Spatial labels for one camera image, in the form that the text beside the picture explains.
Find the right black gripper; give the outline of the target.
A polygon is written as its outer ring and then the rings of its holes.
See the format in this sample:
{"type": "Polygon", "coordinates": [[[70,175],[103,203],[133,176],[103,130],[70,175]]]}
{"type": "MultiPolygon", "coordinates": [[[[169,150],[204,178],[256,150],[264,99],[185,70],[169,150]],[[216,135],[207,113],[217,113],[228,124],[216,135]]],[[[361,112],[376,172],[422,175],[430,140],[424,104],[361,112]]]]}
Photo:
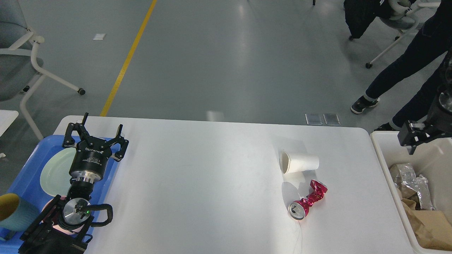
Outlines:
{"type": "Polygon", "coordinates": [[[452,116],[439,102],[434,99],[424,122],[406,121],[398,133],[400,146],[407,148],[408,154],[413,155],[416,148],[438,138],[451,137],[452,116]]]}

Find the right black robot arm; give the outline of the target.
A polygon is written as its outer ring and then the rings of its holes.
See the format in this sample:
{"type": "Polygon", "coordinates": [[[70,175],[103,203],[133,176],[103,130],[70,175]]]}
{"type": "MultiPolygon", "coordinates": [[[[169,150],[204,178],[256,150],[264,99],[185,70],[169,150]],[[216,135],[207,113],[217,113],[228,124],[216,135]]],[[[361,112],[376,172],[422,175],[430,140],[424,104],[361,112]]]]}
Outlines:
{"type": "Polygon", "coordinates": [[[397,135],[400,146],[407,147],[409,155],[413,155],[421,144],[452,136],[451,54],[449,50],[440,67],[442,83],[436,90],[426,119],[423,122],[406,121],[397,135]]]}

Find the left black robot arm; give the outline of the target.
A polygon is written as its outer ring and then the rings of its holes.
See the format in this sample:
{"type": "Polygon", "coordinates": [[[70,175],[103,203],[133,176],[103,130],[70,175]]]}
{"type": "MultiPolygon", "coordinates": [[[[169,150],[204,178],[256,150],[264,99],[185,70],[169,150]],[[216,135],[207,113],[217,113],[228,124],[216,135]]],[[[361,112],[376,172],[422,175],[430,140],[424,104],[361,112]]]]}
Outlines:
{"type": "Polygon", "coordinates": [[[95,204],[91,194],[103,180],[108,160],[121,161],[129,141],[118,126],[115,137],[105,140],[89,134],[85,128],[88,113],[80,123],[69,123],[63,148],[75,148],[69,168],[70,187],[64,199],[56,195],[21,235],[20,254],[83,254],[92,235],[92,227],[103,227],[113,220],[110,204],[95,204]]]}

